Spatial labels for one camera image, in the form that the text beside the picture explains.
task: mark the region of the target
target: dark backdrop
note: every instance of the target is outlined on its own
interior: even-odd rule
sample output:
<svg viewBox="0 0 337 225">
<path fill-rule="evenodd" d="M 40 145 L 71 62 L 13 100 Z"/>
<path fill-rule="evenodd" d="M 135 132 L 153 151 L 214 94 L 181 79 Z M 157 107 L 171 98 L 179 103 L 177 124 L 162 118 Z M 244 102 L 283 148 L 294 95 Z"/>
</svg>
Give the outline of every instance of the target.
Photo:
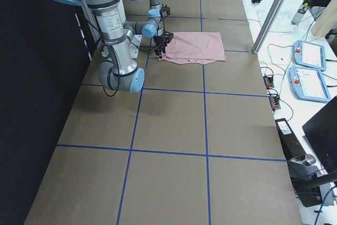
<svg viewBox="0 0 337 225">
<path fill-rule="evenodd" d="M 0 0 L 0 224 L 23 224 L 88 64 L 74 7 Z"/>
</svg>

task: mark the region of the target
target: computer monitor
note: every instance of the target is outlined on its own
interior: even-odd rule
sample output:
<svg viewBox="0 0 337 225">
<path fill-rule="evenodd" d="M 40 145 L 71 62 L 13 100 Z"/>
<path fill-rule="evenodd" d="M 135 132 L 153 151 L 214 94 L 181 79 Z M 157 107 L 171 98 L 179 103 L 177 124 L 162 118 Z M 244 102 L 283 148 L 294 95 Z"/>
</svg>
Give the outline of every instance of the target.
<svg viewBox="0 0 337 225">
<path fill-rule="evenodd" d="M 303 131 L 326 171 L 337 171 L 337 96 L 303 125 Z"/>
</svg>

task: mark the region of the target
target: small connector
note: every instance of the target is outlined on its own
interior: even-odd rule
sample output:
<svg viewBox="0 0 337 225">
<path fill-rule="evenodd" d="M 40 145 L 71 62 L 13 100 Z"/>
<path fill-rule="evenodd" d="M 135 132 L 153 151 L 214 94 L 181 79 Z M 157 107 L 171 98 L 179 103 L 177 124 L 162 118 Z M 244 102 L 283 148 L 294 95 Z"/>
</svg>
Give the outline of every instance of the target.
<svg viewBox="0 0 337 225">
<path fill-rule="evenodd" d="M 273 76 L 264 76 L 263 77 L 264 85 L 267 90 L 274 88 L 274 78 Z"/>
<path fill-rule="evenodd" d="M 278 94 L 269 94 L 269 103 L 270 103 L 270 107 L 272 108 L 273 112 L 281 109 L 280 96 Z"/>
</svg>

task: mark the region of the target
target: pink cloth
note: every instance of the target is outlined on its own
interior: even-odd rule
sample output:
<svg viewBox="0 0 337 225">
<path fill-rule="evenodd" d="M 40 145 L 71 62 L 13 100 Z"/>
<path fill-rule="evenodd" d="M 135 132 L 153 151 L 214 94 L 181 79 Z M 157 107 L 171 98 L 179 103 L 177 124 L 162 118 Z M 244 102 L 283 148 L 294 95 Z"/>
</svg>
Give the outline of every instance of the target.
<svg viewBox="0 0 337 225">
<path fill-rule="evenodd" d="M 226 61 L 221 33 L 176 32 L 161 60 L 177 64 Z"/>
</svg>

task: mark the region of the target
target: white table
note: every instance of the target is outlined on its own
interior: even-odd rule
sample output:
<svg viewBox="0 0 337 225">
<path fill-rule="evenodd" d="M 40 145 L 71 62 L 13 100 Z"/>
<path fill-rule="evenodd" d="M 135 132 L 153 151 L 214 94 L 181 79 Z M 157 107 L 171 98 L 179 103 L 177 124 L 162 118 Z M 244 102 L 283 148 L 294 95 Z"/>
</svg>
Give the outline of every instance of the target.
<svg viewBox="0 0 337 225">
<path fill-rule="evenodd" d="M 272 3 L 274 0 L 263 0 L 261 3 L 254 5 L 251 3 L 251 0 L 242 0 L 243 5 L 246 11 L 247 19 L 249 20 L 250 30 L 252 33 L 253 40 L 255 41 L 257 35 L 261 30 L 260 22 L 258 22 L 259 17 L 257 12 L 259 10 L 269 11 Z M 294 14 L 296 13 L 299 5 L 302 3 L 303 0 L 285 0 L 283 6 L 280 10 L 284 16 L 287 15 L 289 19 L 292 19 Z M 259 61 L 261 62 L 261 66 L 268 66 L 274 71 L 274 74 L 284 74 L 284 72 L 278 68 L 277 66 L 273 65 L 271 62 L 271 58 L 267 51 L 267 46 L 269 44 L 276 44 L 279 46 L 289 46 L 294 45 L 294 42 L 297 40 L 301 40 L 303 35 L 306 34 L 308 27 L 313 22 L 313 17 L 311 17 L 311 13 L 307 12 L 303 18 L 303 22 L 301 22 L 293 32 L 291 33 L 273 33 L 270 32 L 263 43 L 261 50 L 258 53 Z M 308 34 L 308 40 L 314 40 L 317 37 L 314 37 L 311 32 Z M 321 44 L 325 47 L 325 54 L 326 59 L 336 60 L 336 56 L 334 55 L 333 51 L 331 50 L 329 44 L 327 43 L 324 37 L 318 38 L 313 43 Z M 280 48 L 276 46 L 270 46 L 270 55 L 272 56 L 273 63 L 279 65 L 283 69 L 286 69 L 287 66 L 294 65 L 294 62 L 291 62 L 291 57 L 293 55 L 293 47 L 287 48 Z M 324 72 L 325 74 L 332 76 L 334 78 L 337 77 L 337 63 L 334 62 L 327 62 L 327 70 Z M 288 78 L 288 71 L 284 77 L 282 82 L 283 76 L 276 75 L 274 77 L 274 85 L 277 91 L 281 90 L 281 99 L 287 102 L 292 109 L 294 110 L 294 116 L 289 121 L 289 125 L 291 126 L 292 130 L 294 131 L 297 138 L 300 140 L 303 148 L 309 154 L 312 154 L 311 148 L 308 144 L 304 141 L 303 136 L 304 132 L 302 130 L 302 126 L 322 107 L 325 106 L 324 103 L 318 102 L 310 102 L 310 101 L 303 101 L 298 100 L 291 91 L 290 82 Z M 325 82 L 327 85 L 336 85 L 337 81 L 324 77 Z M 329 88 L 329 92 L 331 97 L 337 96 L 337 87 L 336 88 Z M 281 102 L 281 110 L 277 110 L 275 112 L 274 118 L 286 118 L 289 119 L 291 116 L 291 110 L 287 105 Z M 321 169 L 320 162 L 315 164 L 319 169 Z M 303 223 L 314 224 L 314 220 L 316 217 L 316 213 L 314 210 L 318 210 L 319 206 L 314 206 L 310 208 L 305 208 L 301 201 L 298 200 L 298 205 L 302 217 Z M 320 218 L 318 224 L 324 223 L 337 223 L 337 203 L 335 202 L 335 206 L 323 207 L 323 213 L 320 214 Z"/>
</svg>

